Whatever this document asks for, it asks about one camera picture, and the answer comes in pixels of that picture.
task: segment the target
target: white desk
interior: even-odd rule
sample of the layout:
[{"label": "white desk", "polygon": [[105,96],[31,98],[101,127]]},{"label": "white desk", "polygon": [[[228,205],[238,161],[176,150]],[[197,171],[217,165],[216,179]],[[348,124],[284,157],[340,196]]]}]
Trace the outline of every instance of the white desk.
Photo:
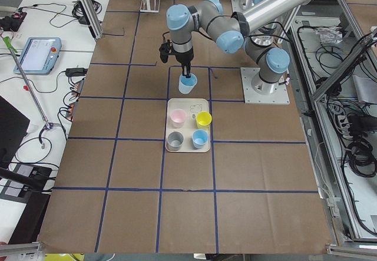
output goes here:
[{"label": "white desk", "polygon": [[[23,0],[20,6],[28,6],[33,4],[58,3],[67,5],[65,14],[71,14],[74,0]],[[102,12],[98,15],[100,20],[103,19],[109,0],[96,0],[102,4]],[[43,8],[50,11],[60,11],[61,6],[51,5]],[[22,49],[29,37],[60,37],[62,39],[62,51],[59,54],[57,63],[49,75],[36,76],[28,75],[33,80],[37,88],[41,91],[51,91],[55,88],[55,80],[59,72],[66,68],[84,67],[88,68],[95,47],[95,41],[92,38],[89,29],[80,25],[77,21],[71,22],[63,28],[55,28],[48,21],[54,16],[53,13],[38,11],[34,9],[25,9],[28,12],[24,23],[16,32],[12,44],[16,49]],[[67,16],[59,16],[53,20],[54,24],[63,24],[71,18]],[[7,53],[5,44],[0,40],[0,53]],[[17,76],[13,73],[14,61],[12,57],[0,57],[0,81]],[[0,84],[0,95],[22,112],[30,119],[30,133],[24,138],[23,142],[29,138],[37,137],[39,131],[44,125],[41,116],[29,94],[23,89],[24,81],[22,79],[12,79]],[[61,74],[58,79],[58,89],[54,93],[36,95],[41,106],[50,122],[58,123],[57,112],[63,106],[62,98],[69,91],[69,84],[65,74]],[[70,130],[70,123],[62,119],[67,132]],[[55,127],[51,131],[45,131],[44,137],[51,140],[53,146],[51,153],[44,160],[49,163],[59,165],[65,147],[65,139],[61,127]],[[32,141],[23,146],[17,153],[22,161],[35,161],[42,158],[48,151],[48,145],[45,150],[41,149],[38,140]],[[52,181],[46,185],[47,189],[52,186]],[[7,242],[19,218],[25,208],[25,204],[0,199],[0,241]]]},{"label": "white desk", "polygon": [[[109,0],[96,1],[102,5],[102,11],[98,15],[98,19],[101,21],[104,18]],[[63,14],[71,15],[75,0],[23,0],[20,6],[50,3],[66,5],[67,9]],[[44,5],[37,8],[60,12],[64,7],[58,5]],[[28,14],[12,41],[16,49],[23,49],[29,37],[60,37],[62,39],[62,50],[64,51],[93,52],[95,41],[86,25],[81,25],[76,20],[62,28],[56,28],[49,24],[49,20],[55,15],[54,13],[39,11],[37,9],[24,9],[24,11]],[[52,23],[56,26],[61,26],[72,19],[74,18],[59,15]],[[0,48],[6,49],[3,42],[0,43]]]}]

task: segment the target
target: gray cup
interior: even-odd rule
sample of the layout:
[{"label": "gray cup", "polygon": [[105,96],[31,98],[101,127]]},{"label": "gray cup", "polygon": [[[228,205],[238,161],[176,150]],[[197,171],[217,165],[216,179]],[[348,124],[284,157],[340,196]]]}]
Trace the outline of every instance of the gray cup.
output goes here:
[{"label": "gray cup", "polygon": [[178,131],[173,131],[167,137],[167,148],[170,151],[178,151],[181,149],[183,143],[183,135]]}]

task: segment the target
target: blue tablet device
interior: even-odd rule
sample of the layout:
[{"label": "blue tablet device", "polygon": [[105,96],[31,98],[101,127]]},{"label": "blue tablet device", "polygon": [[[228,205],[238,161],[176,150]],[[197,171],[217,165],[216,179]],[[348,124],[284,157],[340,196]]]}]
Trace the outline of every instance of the blue tablet device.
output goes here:
[{"label": "blue tablet device", "polygon": [[[19,57],[26,74],[49,74],[53,69],[61,49],[58,37],[30,37]],[[17,66],[15,74],[20,74]]]}]

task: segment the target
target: pink cup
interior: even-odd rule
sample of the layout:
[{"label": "pink cup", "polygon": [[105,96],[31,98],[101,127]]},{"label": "pink cup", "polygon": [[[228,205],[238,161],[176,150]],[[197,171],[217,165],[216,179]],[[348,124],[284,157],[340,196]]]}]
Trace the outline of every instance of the pink cup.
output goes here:
[{"label": "pink cup", "polygon": [[186,121],[186,112],[182,109],[174,109],[170,113],[171,124],[175,128],[180,128],[183,126],[184,121]]}]

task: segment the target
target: yellow cup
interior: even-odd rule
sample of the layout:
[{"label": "yellow cup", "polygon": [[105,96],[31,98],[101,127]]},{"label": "yellow cup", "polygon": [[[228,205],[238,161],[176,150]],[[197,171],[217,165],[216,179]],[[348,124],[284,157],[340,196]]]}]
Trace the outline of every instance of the yellow cup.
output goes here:
[{"label": "yellow cup", "polygon": [[196,125],[202,130],[206,129],[212,122],[212,116],[208,112],[200,112],[196,116]]}]

